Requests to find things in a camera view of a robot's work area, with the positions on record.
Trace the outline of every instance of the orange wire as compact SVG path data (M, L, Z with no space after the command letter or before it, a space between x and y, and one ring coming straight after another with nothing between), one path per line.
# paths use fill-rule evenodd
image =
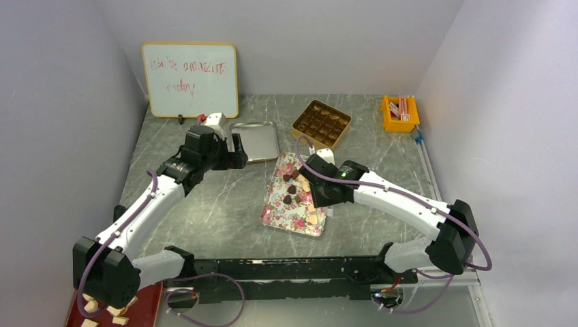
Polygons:
M383 290L381 290L381 292L382 293L390 292L397 286L397 284L399 284L399 281L401 281L401 276L397 276L397 279L395 280L395 282L393 282L393 285L391 287L384 288Z

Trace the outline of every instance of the wall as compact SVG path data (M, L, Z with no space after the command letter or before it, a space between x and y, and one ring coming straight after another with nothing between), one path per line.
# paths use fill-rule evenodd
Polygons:
M467 0L417 92L442 195L492 254L496 326L578 325L577 21L575 1Z
M112 221L143 95L92 0L5 0L0 30L0 321L62 326L72 246Z
M237 47L241 93L414 93L463 0L98 0L146 85L150 41Z

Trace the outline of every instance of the whiteboard yellow frame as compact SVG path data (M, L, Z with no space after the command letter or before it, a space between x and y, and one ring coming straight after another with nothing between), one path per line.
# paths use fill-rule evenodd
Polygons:
M210 42L147 42L140 47L142 55L142 66L144 69L144 76L147 79L147 91L149 92L149 103L151 103L151 90L149 88L149 75L147 73L147 59L145 58L145 46L148 45L163 45L163 46L230 46L233 49L235 60L235 93L237 94L237 113L234 116L227 116L227 118L236 118L239 115L239 81L237 77L237 50L231 43L210 43ZM151 114L158 118L178 118L178 116L157 116L151 106ZM196 116L183 116L183 118L196 118Z

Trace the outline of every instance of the whiteboard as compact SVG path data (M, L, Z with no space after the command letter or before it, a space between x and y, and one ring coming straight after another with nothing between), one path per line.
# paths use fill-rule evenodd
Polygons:
M233 45L146 43L142 60L154 116L239 114Z

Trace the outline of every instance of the yellow bin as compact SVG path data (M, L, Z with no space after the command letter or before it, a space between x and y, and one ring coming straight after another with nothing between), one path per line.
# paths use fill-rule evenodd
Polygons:
M408 97L408 113L410 114L409 121L396 121L391 118L389 114L389 103L393 102L399 106L398 97L383 96L381 102L381 111L383 113L383 128L390 133L411 133L415 125L419 124L419 116L417 114L417 107L415 104L415 97Z

